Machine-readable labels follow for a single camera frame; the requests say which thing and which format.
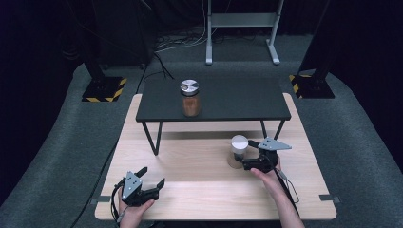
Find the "yellow and black hazard tape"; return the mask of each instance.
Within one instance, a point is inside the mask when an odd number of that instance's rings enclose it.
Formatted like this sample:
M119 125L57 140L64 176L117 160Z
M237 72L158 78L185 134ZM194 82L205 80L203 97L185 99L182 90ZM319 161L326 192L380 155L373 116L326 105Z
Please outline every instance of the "yellow and black hazard tape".
M94 97L83 97L83 102L92 102L92 103L98 103L98 102L116 102L118 101L119 97L122 94L122 91L124 89L125 83L127 79L123 78L120 83L118 88L116 89L116 92L112 94L111 96L108 97L99 97L99 96L94 96Z
M298 76L304 77L304 78L312 77L311 75L298 75ZM302 93L300 91L300 86L297 84L296 76L290 75L290 81L291 81L291 85L293 86L293 90L296 93L297 98L303 98Z

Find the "jar with brown contents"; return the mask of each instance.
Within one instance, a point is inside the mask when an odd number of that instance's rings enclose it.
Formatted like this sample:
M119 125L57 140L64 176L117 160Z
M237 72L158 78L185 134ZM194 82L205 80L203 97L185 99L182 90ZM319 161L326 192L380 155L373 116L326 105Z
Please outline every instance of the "jar with brown contents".
M199 84L194 80L184 80L181 82L181 94L183 114L187 117L199 115L201 110Z

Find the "cylindrical container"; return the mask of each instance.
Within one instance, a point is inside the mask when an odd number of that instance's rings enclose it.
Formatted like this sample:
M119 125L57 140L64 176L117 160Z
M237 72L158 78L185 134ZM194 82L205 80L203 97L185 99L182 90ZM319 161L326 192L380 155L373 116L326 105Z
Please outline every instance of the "cylindrical container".
M187 117L199 115L201 101L199 96L199 84L195 80L181 82L183 114Z
M243 159L243 155L248 147L248 139L242 135L236 135L231 140L231 151L228 154L227 162L229 166L239 169L242 168L242 163L238 160Z

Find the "silver lid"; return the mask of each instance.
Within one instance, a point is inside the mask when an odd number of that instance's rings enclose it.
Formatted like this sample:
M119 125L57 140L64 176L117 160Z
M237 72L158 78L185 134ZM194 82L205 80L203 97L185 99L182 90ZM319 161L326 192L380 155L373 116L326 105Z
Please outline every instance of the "silver lid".
M193 96L199 92L199 83L195 80L184 80L181 82L181 93L185 96Z

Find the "black tabletop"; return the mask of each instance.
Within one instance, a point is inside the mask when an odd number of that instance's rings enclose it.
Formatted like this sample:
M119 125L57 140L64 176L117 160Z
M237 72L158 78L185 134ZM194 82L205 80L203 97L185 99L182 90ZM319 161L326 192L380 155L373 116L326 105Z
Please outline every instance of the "black tabletop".
M147 80L137 122L260 121L291 119L276 79L193 79L200 85L201 112L182 113L181 81Z

